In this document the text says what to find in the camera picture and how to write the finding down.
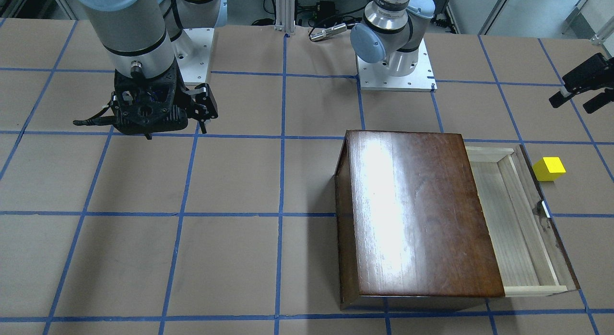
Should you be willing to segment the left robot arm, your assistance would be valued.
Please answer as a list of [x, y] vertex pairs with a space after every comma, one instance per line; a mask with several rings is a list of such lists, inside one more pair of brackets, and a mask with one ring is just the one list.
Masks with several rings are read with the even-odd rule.
[[[350, 32], [356, 55], [370, 64], [390, 63], [416, 53], [423, 41], [427, 25], [435, 16], [433, 0], [372, 0], [364, 8], [363, 19]], [[551, 106], [558, 108], [572, 97], [587, 91], [603, 90], [583, 104], [592, 114], [613, 101], [613, 59], [596, 53], [562, 77], [563, 86], [550, 97]]]

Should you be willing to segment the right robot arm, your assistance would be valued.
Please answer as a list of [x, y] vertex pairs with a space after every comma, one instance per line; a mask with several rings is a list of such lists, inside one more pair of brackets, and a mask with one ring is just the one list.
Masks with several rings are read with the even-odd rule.
[[219, 116], [210, 86], [186, 86], [184, 66], [200, 66], [189, 29], [211, 30], [227, 22], [227, 0], [78, 0], [114, 64], [110, 101], [76, 126], [111, 125], [125, 135], [186, 129], [201, 133]]

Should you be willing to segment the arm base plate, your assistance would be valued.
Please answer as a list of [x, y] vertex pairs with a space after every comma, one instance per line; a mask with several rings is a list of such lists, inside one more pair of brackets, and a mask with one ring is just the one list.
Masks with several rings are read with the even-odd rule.
[[198, 85], [209, 82], [214, 33], [213, 27], [184, 29], [172, 42], [185, 84]]
[[363, 90], [434, 92], [438, 89], [424, 39], [415, 51], [395, 51], [376, 63], [356, 57], [356, 64]]

